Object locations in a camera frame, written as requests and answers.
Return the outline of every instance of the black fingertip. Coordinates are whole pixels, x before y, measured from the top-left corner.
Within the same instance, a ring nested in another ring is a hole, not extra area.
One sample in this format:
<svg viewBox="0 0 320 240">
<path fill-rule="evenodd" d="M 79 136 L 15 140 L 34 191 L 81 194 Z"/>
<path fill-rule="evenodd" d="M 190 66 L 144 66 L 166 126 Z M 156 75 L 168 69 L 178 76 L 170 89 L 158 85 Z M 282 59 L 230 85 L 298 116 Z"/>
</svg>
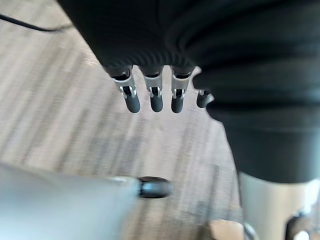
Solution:
<svg viewBox="0 0 320 240">
<path fill-rule="evenodd" d="M 127 98 L 125 99 L 125 104 L 131 113 L 136 114 L 140 110 L 140 102 L 137 95 L 135 95 L 134 97 L 127 95 Z"/>
<path fill-rule="evenodd" d="M 171 109 L 172 112 L 174 112 L 175 114 L 178 114 L 182 111 L 184 107 L 184 99 L 181 97 L 177 97 L 177 98 L 172 98 L 171 100 Z"/>
<path fill-rule="evenodd" d="M 151 108 L 154 112 L 161 112 L 164 107 L 162 96 L 154 96 L 150 98 Z"/>
<path fill-rule="evenodd" d="M 196 105 L 199 108 L 204 109 L 210 102 L 211 102 L 211 97 L 209 96 L 209 94 L 201 95 L 198 92 L 198 96 L 196 97 Z"/>
</svg>

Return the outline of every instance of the gray carpet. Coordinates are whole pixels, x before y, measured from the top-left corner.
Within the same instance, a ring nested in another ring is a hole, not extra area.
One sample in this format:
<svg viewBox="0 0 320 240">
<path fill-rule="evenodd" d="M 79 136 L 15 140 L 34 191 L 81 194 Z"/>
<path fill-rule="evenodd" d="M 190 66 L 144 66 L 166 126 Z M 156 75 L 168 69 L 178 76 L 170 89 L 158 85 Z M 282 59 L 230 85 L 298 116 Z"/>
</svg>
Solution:
<svg viewBox="0 0 320 240">
<path fill-rule="evenodd" d="M 54 0 L 2 0 L 0 12 L 43 27 L 69 23 Z M 130 113 L 75 29 L 42 33 L 0 21 L 0 160 L 78 175 L 159 176 L 174 182 L 166 199 L 140 200 L 127 240 L 198 240 L 204 224 L 240 221 L 237 179 L 222 125 L 196 106 L 154 113 L 142 74 L 141 103 Z"/>
</svg>

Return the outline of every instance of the wood block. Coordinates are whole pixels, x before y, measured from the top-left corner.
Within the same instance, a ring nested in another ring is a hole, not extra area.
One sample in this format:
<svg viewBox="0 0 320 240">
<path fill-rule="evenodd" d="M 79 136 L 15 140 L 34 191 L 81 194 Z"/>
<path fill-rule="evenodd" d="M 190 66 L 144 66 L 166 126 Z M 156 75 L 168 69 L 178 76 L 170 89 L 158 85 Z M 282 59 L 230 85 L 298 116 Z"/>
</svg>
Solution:
<svg viewBox="0 0 320 240">
<path fill-rule="evenodd" d="M 209 223 L 214 240 L 244 240 L 244 227 L 235 221 L 213 220 Z"/>
</svg>

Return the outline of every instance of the black cable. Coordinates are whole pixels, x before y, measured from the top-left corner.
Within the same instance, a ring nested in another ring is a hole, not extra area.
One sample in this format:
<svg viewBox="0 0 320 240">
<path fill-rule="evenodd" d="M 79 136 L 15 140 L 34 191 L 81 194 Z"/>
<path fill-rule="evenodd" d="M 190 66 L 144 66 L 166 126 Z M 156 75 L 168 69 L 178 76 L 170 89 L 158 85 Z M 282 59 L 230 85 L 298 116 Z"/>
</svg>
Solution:
<svg viewBox="0 0 320 240">
<path fill-rule="evenodd" d="M 61 32 L 63 30 L 67 30 L 67 29 L 70 29 L 70 28 L 73 27 L 73 24 L 68 24 L 68 25 L 59 26 L 59 27 L 55 27 L 55 28 L 43 28 L 43 27 L 39 27 L 39 26 L 36 26 L 36 25 L 32 25 L 32 24 L 26 23 L 24 21 L 20 21 L 18 19 L 3 15 L 3 14 L 0 14 L 0 20 L 4 20 L 6 22 L 9 22 L 9 23 L 12 23 L 12 24 L 16 24 L 16 25 L 19 25 L 19 26 L 22 26 L 22 27 L 25 27 L 25 28 L 28 28 L 28 29 L 33 29 L 33 30 L 36 30 L 36 31 L 40 31 L 40 32 L 51 32 L 51 33 L 52 32 Z"/>
</svg>

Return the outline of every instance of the black rubber tip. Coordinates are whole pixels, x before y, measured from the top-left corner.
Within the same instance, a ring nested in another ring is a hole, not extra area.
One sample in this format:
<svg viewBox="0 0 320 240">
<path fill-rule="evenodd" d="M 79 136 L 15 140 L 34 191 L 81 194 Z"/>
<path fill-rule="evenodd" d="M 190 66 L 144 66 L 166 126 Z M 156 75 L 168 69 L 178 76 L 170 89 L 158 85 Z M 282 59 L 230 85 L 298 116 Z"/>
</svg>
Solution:
<svg viewBox="0 0 320 240">
<path fill-rule="evenodd" d="M 172 112 L 174 112 L 175 114 L 178 114 L 182 111 L 184 107 L 184 99 L 181 97 L 177 97 L 177 98 L 172 98 L 171 100 L 171 109 Z"/>
<path fill-rule="evenodd" d="M 138 95 L 134 97 L 128 95 L 127 99 L 125 99 L 125 104 L 128 110 L 134 114 L 136 114 L 140 110 L 140 102 L 139 102 Z"/>
<path fill-rule="evenodd" d="M 204 109 L 210 102 L 211 102 L 211 97 L 209 96 L 209 94 L 201 95 L 198 92 L 198 96 L 196 97 L 196 105 L 199 108 Z"/>
<path fill-rule="evenodd" d="M 154 96 L 150 98 L 151 108 L 154 112 L 158 113 L 164 107 L 162 96 Z"/>
<path fill-rule="evenodd" d="M 141 181 L 141 198 L 160 199 L 167 197 L 172 192 L 173 187 L 171 182 L 164 178 L 155 176 L 144 176 L 138 179 Z"/>
</svg>

